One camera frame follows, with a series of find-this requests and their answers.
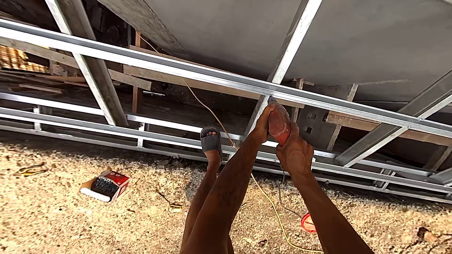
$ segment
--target power drill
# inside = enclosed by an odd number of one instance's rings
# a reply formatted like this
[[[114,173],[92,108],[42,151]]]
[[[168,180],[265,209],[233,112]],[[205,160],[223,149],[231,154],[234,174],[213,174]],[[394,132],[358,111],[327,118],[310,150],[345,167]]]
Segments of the power drill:
[[[275,138],[280,146],[283,146],[290,135],[290,118],[286,109],[279,104],[273,96],[268,99],[268,104],[275,104],[275,109],[268,116],[268,132]]]

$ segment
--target sandy ground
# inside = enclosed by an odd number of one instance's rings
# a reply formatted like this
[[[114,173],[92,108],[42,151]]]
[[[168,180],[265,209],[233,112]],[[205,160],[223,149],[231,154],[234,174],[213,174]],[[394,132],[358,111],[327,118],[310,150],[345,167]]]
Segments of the sandy ground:
[[[0,142],[0,252],[178,253],[206,164],[12,132],[0,132]],[[42,163],[45,173],[15,176]],[[131,178],[118,200],[104,203],[78,193],[80,183],[107,169]],[[321,249],[315,234],[301,230],[299,217],[281,208],[281,178],[256,177],[277,204],[293,243]],[[323,188],[375,253],[452,253],[452,207],[331,184]],[[156,190],[182,204],[182,211],[170,213]],[[307,212],[290,183],[281,191],[285,206]],[[417,236],[420,227],[431,232],[424,239]],[[253,182],[231,239],[236,253],[302,253],[284,241],[270,203]]]

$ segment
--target black cable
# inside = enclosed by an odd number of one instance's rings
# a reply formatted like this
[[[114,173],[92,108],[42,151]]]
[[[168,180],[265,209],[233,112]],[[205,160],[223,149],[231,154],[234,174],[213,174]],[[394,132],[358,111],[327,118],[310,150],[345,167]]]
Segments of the black cable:
[[[281,167],[281,170],[282,170],[282,181],[278,184],[278,193],[279,193],[279,203],[281,204],[281,206],[284,208],[284,209],[286,209],[287,211],[290,211],[290,212],[292,212],[292,213],[294,213],[294,214],[296,214],[296,215],[298,215],[298,217],[300,217],[301,219],[303,218],[301,215],[299,215],[297,212],[295,212],[295,211],[292,211],[292,210],[290,210],[289,208],[286,208],[284,205],[283,205],[283,202],[282,202],[282,200],[281,200],[281,184],[282,183],[284,183],[284,181],[286,180],[286,174],[285,174],[285,172],[284,172],[284,169],[283,169],[283,167],[280,165],[280,167]]]

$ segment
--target electrical cord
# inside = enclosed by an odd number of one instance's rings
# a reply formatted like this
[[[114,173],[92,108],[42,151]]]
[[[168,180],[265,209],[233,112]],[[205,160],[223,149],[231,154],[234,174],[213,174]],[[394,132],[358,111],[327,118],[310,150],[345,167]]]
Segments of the electrical cord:
[[[157,51],[157,50],[156,50],[149,42],[147,42],[143,37],[141,37],[141,35],[140,35],[140,38],[143,39],[143,41],[145,41],[149,46],[151,46],[151,48],[154,49],[154,51],[157,52],[157,54],[159,54],[161,57],[164,57],[164,56],[163,56],[162,54],[160,54],[160,53],[159,53],[159,52],[158,52],[158,51]],[[190,92],[192,92],[192,94],[193,94],[193,96],[196,98],[196,100],[198,100],[198,102],[199,102],[202,106],[204,106],[205,108],[207,108],[207,109],[210,111],[210,113],[212,113],[212,115],[215,117],[215,119],[218,121],[218,123],[219,123],[219,124],[221,125],[221,127],[223,128],[223,131],[226,133],[226,135],[227,135],[229,141],[231,142],[232,146],[233,146],[236,150],[238,150],[239,148],[237,148],[237,146],[235,145],[235,143],[232,141],[231,137],[229,136],[229,133],[226,131],[226,128],[223,126],[223,124],[221,123],[220,119],[218,119],[218,117],[215,115],[215,113],[214,113],[208,106],[206,106],[204,103],[201,102],[200,99],[198,99],[198,97],[195,95],[195,93],[193,92],[193,90],[192,90],[192,89],[190,88],[190,86],[187,84],[187,81],[185,81],[185,78],[184,78],[184,77],[181,77],[181,78],[184,80],[185,85],[188,87],[188,89],[190,90]],[[280,216],[279,216],[279,213],[278,213],[278,211],[276,210],[275,204],[274,204],[273,201],[270,199],[270,197],[265,193],[265,191],[261,188],[261,186],[259,185],[259,183],[256,181],[256,178],[254,178],[253,173],[251,173],[251,177],[253,178],[254,183],[257,185],[257,187],[258,187],[259,190],[262,192],[262,194],[263,194],[263,195],[268,199],[268,201],[270,201],[270,203],[272,204],[273,210],[275,211],[275,214],[276,214],[276,217],[277,217],[277,219],[278,219],[278,222],[279,222],[279,225],[280,225],[280,227],[281,227],[281,230],[283,231],[282,234],[284,235],[284,239],[287,241],[287,243],[288,243],[290,246],[292,246],[293,248],[295,248],[295,249],[300,249],[300,250],[302,250],[302,251],[312,252],[312,253],[323,253],[323,251],[321,251],[321,250],[305,249],[305,248],[303,248],[303,247],[297,246],[297,245],[293,244],[293,243],[289,240],[289,238],[288,238],[288,236],[287,236],[287,234],[286,234],[286,231],[284,230],[283,222],[281,221],[281,218],[280,218]]]
[[[285,207],[284,206],[284,204],[283,204],[283,201],[281,200],[281,184],[283,184],[284,183],[284,181],[286,180],[286,174],[285,174],[285,172],[284,172],[284,169],[283,169],[283,167],[280,165],[280,167],[281,167],[281,170],[282,170],[282,181],[278,184],[278,193],[279,193],[279,203],[281,204],[281,206],[284,208],[284,209],[286,209],[287,211],[289,211],[289,212],[292,212],[292,213],[294,213],[294,214],[296,214],[298,217],[300,217],[301,219],[303,218],[301,215],[299,215],[297,212],[295,212],[295,211],[293,211],[293,210],[290,210],[289,208],[287,208],[287,207]]]

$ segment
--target gray slide sandal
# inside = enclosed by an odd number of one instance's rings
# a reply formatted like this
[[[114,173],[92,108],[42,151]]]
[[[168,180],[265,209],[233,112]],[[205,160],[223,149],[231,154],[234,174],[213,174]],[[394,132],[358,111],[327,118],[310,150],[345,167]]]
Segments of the gray slide sandal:
[[[216,135],[210,135],[209,132],[216,132]],[[208,125],[201,130],[201,147],[202,152],[210,151],[210,150],[218,150],[220,153],[220,157],[223,158],[223,154],[221,151],[221,135],[220,132],[212,125]]]

